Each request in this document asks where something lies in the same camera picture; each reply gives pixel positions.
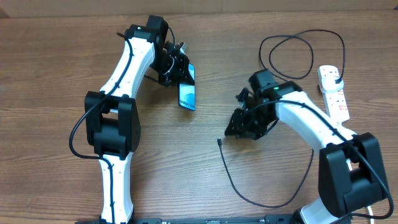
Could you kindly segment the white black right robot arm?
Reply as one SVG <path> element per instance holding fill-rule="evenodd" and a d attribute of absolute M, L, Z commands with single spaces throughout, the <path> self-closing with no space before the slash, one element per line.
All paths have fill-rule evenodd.
<path fill-rule="evenodd" d="M 389 218 L 394 201 L 379 141 L 338 126 L 292 81 L 278 83 L 268 70 L 255 72 L 250 89 L 237 95 L 225 135 L 257 140 L 279 121 L 319 155 L 319 198 L 291 215 L 266 215 L 266 223 L 351 223 L 353 217 Z"/>

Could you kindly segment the blue Samsung Galaxy smartphone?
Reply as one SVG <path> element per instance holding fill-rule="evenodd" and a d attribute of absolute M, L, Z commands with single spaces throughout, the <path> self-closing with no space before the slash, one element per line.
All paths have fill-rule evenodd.
<path fill-rule="evenodd" d="M 195 80 L 195 67 L 189 63 L 184 77 L 180 79 L 178 86 L 178 105 L 186 110 L 195 111 L 195 85 L 188 83 L 188 78 Z"/>

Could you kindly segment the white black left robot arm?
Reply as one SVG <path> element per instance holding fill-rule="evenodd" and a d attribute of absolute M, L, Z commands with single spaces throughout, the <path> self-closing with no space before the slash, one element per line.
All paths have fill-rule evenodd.
<path fill-rule="evenodd" d="M 68 145 L 82 159 L 99 161 L 103 178 L 103 210 L 96 223 L 132 223 L 131 162 L 141 138 L 136 96 L 148 69 L 156 83 L 177 86 L 178 105 L 195 111 L 195 67 L 184 42 L 168 41 L 172 29 L 160 16 L 146 25 L 131 25 L 121 37 L 123 54 L 100 91 L 85 96 L 85 112 L 73 127 Z"/>

